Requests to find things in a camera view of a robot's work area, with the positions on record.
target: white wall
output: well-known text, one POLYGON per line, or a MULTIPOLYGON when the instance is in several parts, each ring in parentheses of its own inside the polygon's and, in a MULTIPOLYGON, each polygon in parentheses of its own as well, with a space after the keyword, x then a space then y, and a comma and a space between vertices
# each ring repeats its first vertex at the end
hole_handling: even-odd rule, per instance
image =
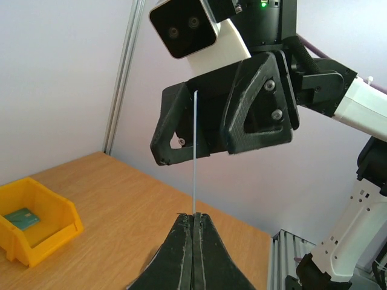
MULTIPOLYGON (((112 154, 190 193, 192 163, 158 167, 149 149, 161 91, 191 76, 188 63, 172 59, 152 29, 153 4, 145 7, 112 154)), ((387 86, 386 9, 383 1, 299 0, 298 32, 387 86)), ((199 159, 198 198, 270 234, 283 228, 312 242, 323 239, 345 206, 369 136, 303 108, 300 116, 290 144, 199 159)))
POLYGON ((0 1, 0 184, 102 149, 131 2, 0 1))

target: wooden table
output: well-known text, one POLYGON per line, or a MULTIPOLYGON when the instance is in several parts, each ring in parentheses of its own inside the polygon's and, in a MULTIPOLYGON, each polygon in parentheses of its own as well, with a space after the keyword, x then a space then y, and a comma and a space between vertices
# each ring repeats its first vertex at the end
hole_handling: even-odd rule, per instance
MULTIPOLYGON (((103 153, 32 176, 77 207, 85 231, 34 268, 5 259, 0 289, 124 289, 163 243, 192 198, 103 153)), ((202 202, 234 262, 266 289, 270 236, 202 202)))

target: camera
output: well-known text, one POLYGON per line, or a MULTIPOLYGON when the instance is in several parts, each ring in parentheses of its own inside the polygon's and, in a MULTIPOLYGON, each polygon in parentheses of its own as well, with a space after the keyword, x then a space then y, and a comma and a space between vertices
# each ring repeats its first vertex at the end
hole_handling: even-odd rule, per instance
POLYGON ((213 45, 220 29, 206 0, 167 0, 152 9, 149 18, 176 59, 213 45))

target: bolt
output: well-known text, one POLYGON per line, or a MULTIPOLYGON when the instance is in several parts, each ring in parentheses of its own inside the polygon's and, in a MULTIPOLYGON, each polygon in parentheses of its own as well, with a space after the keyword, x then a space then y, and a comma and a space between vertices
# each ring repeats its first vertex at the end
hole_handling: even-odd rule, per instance
POLYGON ((237 6, 235 6, 236 14, 241 13, 242 11, 243 11, 242 6, 240 6, 239 4, 237 6))
POLYGON ((277 109, 274 112, 272 112, 272 119, 273 120, 278 121, 282 118, 282 116, 283 116, 283 113, 280 109, 277 109))
POLYGON ((182 138, 179 138, 178 140, 179 144, 184 146, 186 144, 186 140, 182 139, 182 138))
POLYGON ((272 91, 276 87, 276 83, 273 80, 268 80, 265 82, 264 88, 266 91, 272 91))

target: yellow plastic container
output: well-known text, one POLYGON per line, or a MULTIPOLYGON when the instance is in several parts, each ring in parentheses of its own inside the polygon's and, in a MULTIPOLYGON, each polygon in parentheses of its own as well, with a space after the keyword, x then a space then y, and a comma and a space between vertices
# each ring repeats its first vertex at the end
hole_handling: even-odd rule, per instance
POLYGON ((34 267, 82 231, 74 204, 32 178, 0 187, 0 247, 9 261, 34 267), (4 217, 22 208, 40 219, 23 231, 4 217))

